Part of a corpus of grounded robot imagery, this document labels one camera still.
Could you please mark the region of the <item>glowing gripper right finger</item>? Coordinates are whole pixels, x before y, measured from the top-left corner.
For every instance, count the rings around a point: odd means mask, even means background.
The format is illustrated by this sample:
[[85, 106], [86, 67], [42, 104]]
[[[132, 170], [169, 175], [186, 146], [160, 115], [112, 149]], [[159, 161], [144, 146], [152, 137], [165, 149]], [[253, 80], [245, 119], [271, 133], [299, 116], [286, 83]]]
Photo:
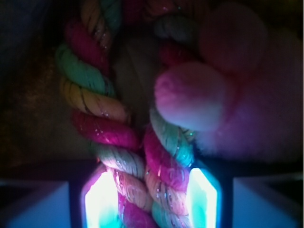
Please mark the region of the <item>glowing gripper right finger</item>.
[[196, 160], [190, 167], [187, 209], [193, 228], [232, 227], [232, 183], [210, 165]]

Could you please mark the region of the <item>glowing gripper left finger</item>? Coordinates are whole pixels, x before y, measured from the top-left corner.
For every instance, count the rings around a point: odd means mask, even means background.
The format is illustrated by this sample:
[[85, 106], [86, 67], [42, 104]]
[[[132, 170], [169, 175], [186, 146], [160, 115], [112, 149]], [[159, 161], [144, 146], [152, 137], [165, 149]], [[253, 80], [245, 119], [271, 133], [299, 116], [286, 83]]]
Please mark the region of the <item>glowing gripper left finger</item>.
[[75, 171], [70, 185], [73, 228], [119, 228], [118, 192], [114, 178], [99, 163]]

